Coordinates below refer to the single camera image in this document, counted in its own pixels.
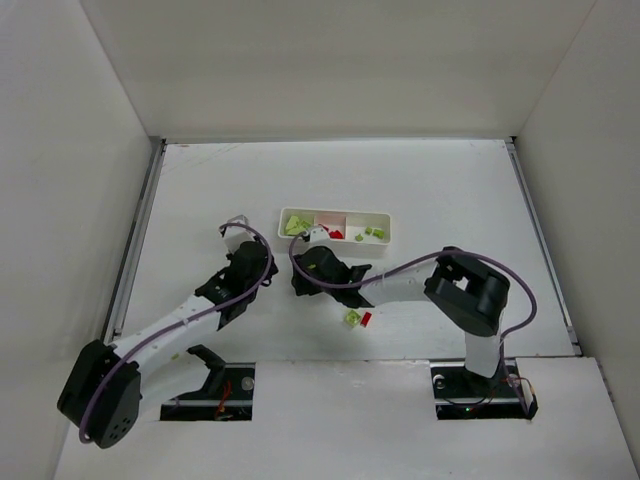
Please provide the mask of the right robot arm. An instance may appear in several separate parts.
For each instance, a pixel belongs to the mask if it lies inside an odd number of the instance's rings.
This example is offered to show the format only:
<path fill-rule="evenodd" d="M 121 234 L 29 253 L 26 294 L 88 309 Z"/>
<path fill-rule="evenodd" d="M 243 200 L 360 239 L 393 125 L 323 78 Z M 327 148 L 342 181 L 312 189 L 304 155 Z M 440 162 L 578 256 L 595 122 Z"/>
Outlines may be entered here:
<path fill-rule="evenodd" d="M 467 371 L 492 378 L 500 363 L 501 319 L 509 280 L 482 261 L 447 247 L 435 262 L 376 272 L 370 264 L 349 266 L 327 246 L 315 246 L 291 257 L 292 286 L 298 296 L 325 293 L 352 309 L 399 302 L 435 305 L 465 334 Z"/>

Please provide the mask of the green 2x3 lego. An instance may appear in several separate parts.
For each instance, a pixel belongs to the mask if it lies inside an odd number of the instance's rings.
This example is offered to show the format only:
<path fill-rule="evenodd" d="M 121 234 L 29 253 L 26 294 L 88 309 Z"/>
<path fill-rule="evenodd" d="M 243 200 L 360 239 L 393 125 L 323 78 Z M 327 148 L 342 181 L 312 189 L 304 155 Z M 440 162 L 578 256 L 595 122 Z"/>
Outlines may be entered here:
<path fill-rule="evenodd" d="M 301 227 L 292 227 L 290 229 L 286 229 L 285 230 L 285 235 L 286 236 L 295 236 L 295 235 L 300 234 L 303 231 L 304 231 L 304 229 L 301 228 Z"/>
<path fill-rule="evenodd" d="M 297 224 L 299 222 L 301 218 L 296 216 L 296 215 L 292 215 L 289 220 L 287 221 L 286 225 L 285 225 L 285 230 L 286 229 L 290 229 L 292 227 L 298 227 Z"/>

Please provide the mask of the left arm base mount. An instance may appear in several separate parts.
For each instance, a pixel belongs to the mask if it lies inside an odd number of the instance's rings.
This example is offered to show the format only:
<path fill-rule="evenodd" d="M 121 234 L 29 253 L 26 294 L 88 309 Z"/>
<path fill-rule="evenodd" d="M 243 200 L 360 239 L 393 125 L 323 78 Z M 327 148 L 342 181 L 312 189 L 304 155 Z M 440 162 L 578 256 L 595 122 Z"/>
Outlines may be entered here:
<path fill-rule="evenodd" d="M 161 405 L 165 422 L 251 421 L 255 388 L 255 363 L 228 363 L 204 345 L 187 350 L 208 369 L 198 389 L 187 390 Z"/>

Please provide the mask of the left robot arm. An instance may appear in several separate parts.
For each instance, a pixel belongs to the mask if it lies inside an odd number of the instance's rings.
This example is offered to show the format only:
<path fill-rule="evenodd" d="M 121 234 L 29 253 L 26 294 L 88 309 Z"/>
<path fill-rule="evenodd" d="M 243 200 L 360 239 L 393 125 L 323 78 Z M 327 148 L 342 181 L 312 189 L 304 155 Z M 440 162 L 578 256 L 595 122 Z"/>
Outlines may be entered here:
<path fill-rule="evenodd" d="M 202 350 L 202 340 L 243 315 L 258 289 L 278 272 L 266 242 L 254 238 L 227 254 L 229 264 L 172 313 L 110 344 L 93 340 L 79 352 L 57 401 L 83 444 L 119 442 L 148 401 L 160 369 Z"/>

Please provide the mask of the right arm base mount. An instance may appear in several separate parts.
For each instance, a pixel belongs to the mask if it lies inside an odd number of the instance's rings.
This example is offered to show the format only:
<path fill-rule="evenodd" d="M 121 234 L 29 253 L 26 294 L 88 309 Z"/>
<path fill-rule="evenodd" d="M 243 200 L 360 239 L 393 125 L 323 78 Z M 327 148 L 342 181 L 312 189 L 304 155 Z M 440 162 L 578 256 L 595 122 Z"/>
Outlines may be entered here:
<path fill-rule="evenodd" d="M 463 362 L 430 364 L 438 420 L 532 420 L 539 404 L 529 379 L 515 360 L 507 360 L 485 378 L 468 371 Z"/>

